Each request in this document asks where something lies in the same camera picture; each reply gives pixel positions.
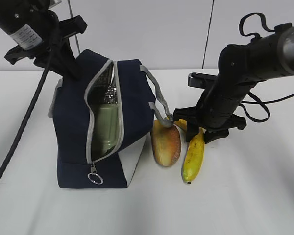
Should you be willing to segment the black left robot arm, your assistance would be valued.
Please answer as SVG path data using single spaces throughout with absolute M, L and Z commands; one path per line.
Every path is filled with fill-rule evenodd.
M 16 43 L 5 59 L 10 64 L 28 58 L 37 67 L 78 80 L 81 68 L 73 55 L 69 38 L 83 34 L 84 19 L 59 20 L 51 10 L 58 0 L 0 0 L 0 28 Z

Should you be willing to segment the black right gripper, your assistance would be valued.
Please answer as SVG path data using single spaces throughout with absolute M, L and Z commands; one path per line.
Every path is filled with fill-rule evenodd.
M 229 129 L 243 130 L 246 127 L 246 119 L 235 114 L 224 117 L 217 115 L 204 119 L 203 111 L 200 111 L 196 106 L 176 108 L 173 113 L 173 120 L 187 121 L 186 142 L 190 142 L 199 133 L 199 127 L 206 129 L 204 133 L 205 144 L 228 137 Z

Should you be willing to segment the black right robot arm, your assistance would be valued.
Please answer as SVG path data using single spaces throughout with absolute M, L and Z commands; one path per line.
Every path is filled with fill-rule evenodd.
M 267 37 L 253 38 L 247 45 L 229 44 L 218 62 L 218 75 L 190 73 L 188 85 L 201 88 L 203 93 L 193 107 L 176 108 L 174 121 L 187 122 L 186 141 L 206 130 L 204 142 L 210 143 L 229 135 L 229 129 L 243 130 L 244 117 L 234 114 L 250 90 L 269 79 L 294 76 L 294 26 L 291 23 L 275 27 Z

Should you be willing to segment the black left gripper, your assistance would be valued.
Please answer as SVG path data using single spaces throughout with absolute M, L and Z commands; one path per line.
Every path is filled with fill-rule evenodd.
M 14 65 L 27 57 L 34 59 L 34 65 L 46 68 L 49 56 L 54 53 L 49 70 L 60 76 L 79 80 L 81 68 L 73 55 L 69 38 L 78 33 L 84 33 L 87 28 L 86 22 L 80 15 L 60 21 L 56 14 L 49 14 L 47 19 L 51 20 L 51 31 L 46 39 L 29 50 L 23 49 L 20 45 L 15 46 L 6 53 L 4 58 Z

